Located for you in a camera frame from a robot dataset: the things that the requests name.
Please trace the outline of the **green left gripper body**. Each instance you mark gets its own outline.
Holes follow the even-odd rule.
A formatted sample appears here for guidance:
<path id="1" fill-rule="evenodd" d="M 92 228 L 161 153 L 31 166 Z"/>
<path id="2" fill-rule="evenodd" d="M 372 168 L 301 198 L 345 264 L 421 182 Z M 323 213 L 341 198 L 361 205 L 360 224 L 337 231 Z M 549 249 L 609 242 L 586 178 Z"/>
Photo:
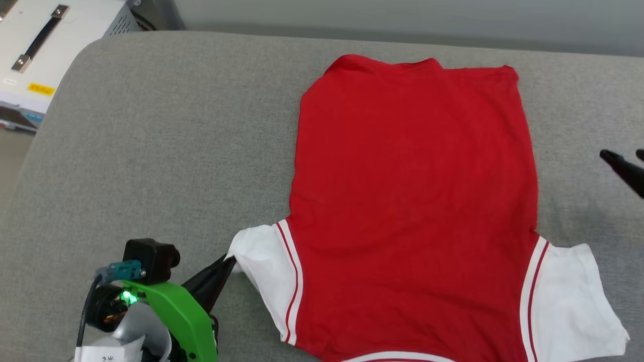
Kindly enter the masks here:
<path id="1" fill-rule="evenodd" d="M 131 281 L 123 286 L 136 295 L 120 321 L 120 337 L 126 343 L 142 339 L 143 346 L 161 361 L 170 361 L 175 352 L 188 361 L 218 359 L 211 318 L 184 287 Z"/>

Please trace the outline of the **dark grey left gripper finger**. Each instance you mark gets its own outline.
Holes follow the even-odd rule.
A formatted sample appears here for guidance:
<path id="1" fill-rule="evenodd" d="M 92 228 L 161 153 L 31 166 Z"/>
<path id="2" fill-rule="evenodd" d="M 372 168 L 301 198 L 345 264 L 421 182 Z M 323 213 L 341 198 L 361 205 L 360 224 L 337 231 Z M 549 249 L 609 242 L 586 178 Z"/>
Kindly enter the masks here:
<path id="1" fill-rule="evenodd" d="M 230 257 L 221 256 L 182 284 L 194 298 L 218 298 L 230 275 Z"/>
<path id="2" fill-rule="evenodd" d="M 212 311 L 235 264 L 234 256 L 222 256 L 194 275 L 194 298 L 205 312 Z"/>

